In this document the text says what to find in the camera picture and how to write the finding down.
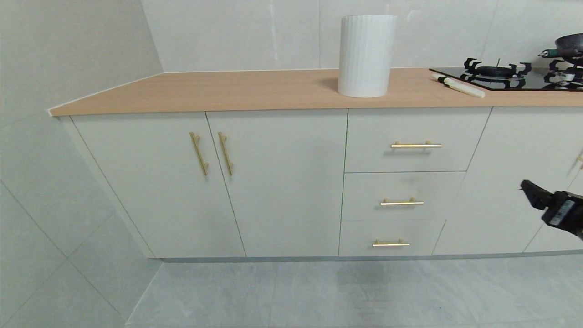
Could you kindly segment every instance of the ribbed white vase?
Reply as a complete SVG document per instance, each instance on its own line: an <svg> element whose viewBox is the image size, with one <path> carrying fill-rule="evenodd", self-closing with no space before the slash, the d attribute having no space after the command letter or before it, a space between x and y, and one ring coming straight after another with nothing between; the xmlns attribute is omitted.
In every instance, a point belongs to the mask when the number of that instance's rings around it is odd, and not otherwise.
<svg viewBox="0 0 583 328"><path fill-rule="evenodd" d="M397 16L344 16L340 30L338 92L358 98L387 93Z"/></svg>

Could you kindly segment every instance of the white tiled wall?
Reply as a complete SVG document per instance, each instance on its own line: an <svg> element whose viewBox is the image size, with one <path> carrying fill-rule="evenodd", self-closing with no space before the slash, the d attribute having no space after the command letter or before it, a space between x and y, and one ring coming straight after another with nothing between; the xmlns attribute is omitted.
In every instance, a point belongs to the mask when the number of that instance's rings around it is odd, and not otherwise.
<svg viewBox="0 0 583 328"><path fill-rule="evenodd" d="M318 0L145 0L165 72L318 67Z"/></svg>
<svg viewBox="0 0 583 328"><path fill-rule="evenodd" d="M122 328L143 257L49 107L161 73L139 0L0 1L0 327Z"/></svg>
<svg viewBox="0 0 583 328"><path fill-rule="evenodd" d="M142 2L166 72L337 68L345 15L399 16L393 67L534 61L554 39L583 32L581 0Z"/></svg>

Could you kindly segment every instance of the gold handle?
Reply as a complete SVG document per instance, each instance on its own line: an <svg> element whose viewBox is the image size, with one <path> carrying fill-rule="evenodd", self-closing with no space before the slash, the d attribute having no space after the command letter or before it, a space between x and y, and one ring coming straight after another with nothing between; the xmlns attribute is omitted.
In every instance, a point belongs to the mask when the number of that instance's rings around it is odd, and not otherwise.
<svg viewBox="0 0 583 328"><path fill-rule="evenodd" d="M389 201L388 199L383 199L381 206L394 206L394 205L423 205L425 202L417 201L415 197L411 197L410 201Z"/></svg>
<svg viewBox="0 0 583 328"><path fill-rule="evenodd" d="M198 148L198 141L201 139L201 136L194 134L194 132L191 132L190 139L192 139L194 149L196 149L196 155L198 156L198 161L201 163L202 171L205 175L207 175L208 174L207 168L209 167L209 164L202 159L201 150Z"/></svg>
<svg viewBox="0 0 583 328"><path fill-rule="evenodd" d="M424 144L401 144L399 141L395 141L391 145L391 148L441 148L441 144L432 144L431 141L427 140Z"/></svg>
<svg viewBox="0 0 583 328"><path fill-rule="evenodd" d="M401 246L411 246L410 243L406 243L403 239L399 239L398 243L383 243L377 240L373 243L374 247L401 247Z"/></svg>
<svg viewBox="0 0 583 328"><path fill-rule="evenodd" d="M220 146L223 148L224 159L227 162L227 169L229 170L229 175L233 175L233 163L229 159L229 153L227 152L227 146L225 145L225 141L227 141L227 136L224 135L222 132L219 132L219 139L220 139Z"/></svg>

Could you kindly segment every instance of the white marker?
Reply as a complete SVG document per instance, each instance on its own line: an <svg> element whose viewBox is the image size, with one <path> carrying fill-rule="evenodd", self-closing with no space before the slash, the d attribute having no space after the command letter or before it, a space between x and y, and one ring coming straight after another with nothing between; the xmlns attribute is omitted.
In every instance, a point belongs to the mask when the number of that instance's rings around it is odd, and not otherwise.
<svg viewBox="0 0 583 328"><path fill-rule="evenodd" d="M459 92L463 92L466 95L478 98L484 98L486 96L484 91L472 88L471 86L467 86L465 84L458 83L455 80L450 79L444 75L433 74L433 78L436 79L438 82L445 84L447 87L453 90L457 90Z"/></svg>

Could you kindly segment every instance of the drawer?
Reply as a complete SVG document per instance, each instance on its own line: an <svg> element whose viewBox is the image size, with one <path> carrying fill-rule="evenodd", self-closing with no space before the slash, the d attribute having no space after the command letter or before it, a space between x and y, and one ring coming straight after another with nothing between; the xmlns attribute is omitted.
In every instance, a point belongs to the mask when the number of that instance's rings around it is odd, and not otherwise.
<svg viewBox="0 0 583 328"><path fill-rule="evenodd" d="M490 107L350 109L346 172L465 171ZM440 148L423 146L430 141Z"/></svg>
<svg viewBox="0 0 583 328"><path fill-rule="evenodd" d="M340 256L431 255L444 220L342 221ZM408 243L409 246L373 246Z"/></svg>
<svg viewBox="0 0 583 328"><path fill-rule="evenodd" d="M464 175L465 172L347 173L342 222L446 219ZM399 204L411 198L422 204Z"/></svg>

